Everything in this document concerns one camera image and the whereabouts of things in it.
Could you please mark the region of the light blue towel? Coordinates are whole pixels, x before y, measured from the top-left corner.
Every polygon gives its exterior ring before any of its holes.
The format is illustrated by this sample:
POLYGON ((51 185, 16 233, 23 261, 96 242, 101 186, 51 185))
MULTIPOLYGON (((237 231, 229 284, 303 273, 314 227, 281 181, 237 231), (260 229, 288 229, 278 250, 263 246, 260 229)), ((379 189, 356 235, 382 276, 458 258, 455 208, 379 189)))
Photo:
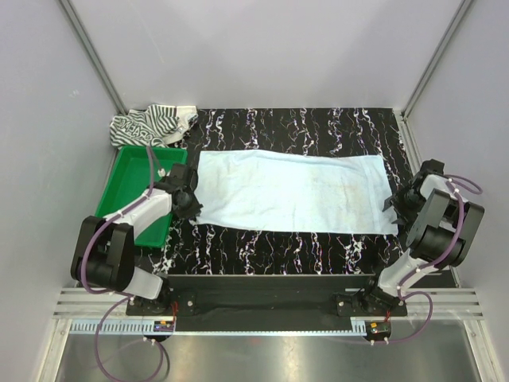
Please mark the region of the light blue towel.
POLYGON ((203 151, 198 224, 269 232, 395 235, 383 158, 203 151))

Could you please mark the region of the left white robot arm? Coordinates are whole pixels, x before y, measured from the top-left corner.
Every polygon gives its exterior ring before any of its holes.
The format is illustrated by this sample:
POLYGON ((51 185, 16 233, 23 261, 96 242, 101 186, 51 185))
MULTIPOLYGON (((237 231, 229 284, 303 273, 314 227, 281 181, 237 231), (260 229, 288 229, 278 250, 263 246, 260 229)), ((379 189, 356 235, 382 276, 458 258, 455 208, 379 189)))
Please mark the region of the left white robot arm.
POLYGON ((156 315, 171 307, 172 296, 163 289, 163 278, 135 265, 135 240, 156 220, 170 214, 190 219, 203 205, 195 191, 197 169, 174 164, 169 174, 153 181, 122 209, 106 216, 88 216, 81 224, 70 269, 71 277, 91 294, 116 292, 144 298, 156 315))

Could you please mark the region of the striped green white towel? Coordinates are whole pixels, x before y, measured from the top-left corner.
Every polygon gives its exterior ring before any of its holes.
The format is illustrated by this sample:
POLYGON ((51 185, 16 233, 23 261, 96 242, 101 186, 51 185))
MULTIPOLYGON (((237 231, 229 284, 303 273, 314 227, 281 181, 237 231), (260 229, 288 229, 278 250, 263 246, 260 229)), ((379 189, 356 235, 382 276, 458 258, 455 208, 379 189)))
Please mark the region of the striped green white towel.
POLYGON ((109 126, 111 145, 167 147, 179 142, 198 120, 196 106, 151 104, 144 111, 116 115, 109 126))

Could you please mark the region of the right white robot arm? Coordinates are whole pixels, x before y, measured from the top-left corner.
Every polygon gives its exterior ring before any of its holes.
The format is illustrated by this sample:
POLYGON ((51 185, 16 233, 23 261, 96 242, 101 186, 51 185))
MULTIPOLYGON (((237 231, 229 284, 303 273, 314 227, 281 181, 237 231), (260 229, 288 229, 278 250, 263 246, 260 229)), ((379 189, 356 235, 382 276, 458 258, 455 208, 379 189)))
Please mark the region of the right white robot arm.
POLYGON ((404 254, 380 271, 371 289, 361 295, 361 306, 370 315, 389 310, 404 298, 404 290, 445 267, 460 265, 480 227, 484 207, 460 193, 463 187, 480 194, 479 186, 463 184, 462 177, 444 172, 445 164, 424 161, 412 180, 384 201, 393 209, 398 240, 404 254))

